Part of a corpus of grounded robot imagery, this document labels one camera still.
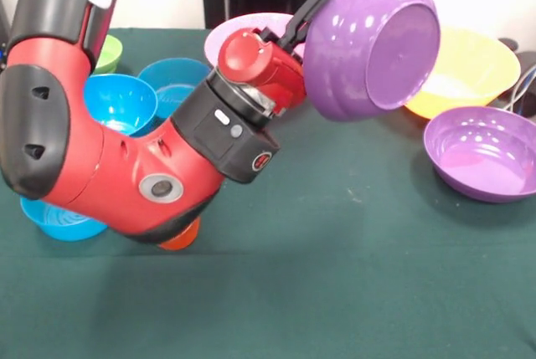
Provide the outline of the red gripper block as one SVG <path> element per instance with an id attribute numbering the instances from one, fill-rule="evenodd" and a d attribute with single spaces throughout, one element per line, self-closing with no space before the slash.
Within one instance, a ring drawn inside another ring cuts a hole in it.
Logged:
<path id="1" fill-rule="evenodd" d="M 307 93 L 302 58 L 294 53 L 303 44 L 314 16 L 328 0 L 306 0 L 277 36 L 269 27 L 242 28 L 223 43 L 217 67 L 230 82 L 250 86 L 275 103 L 273 111 L 301 104 Z"/>

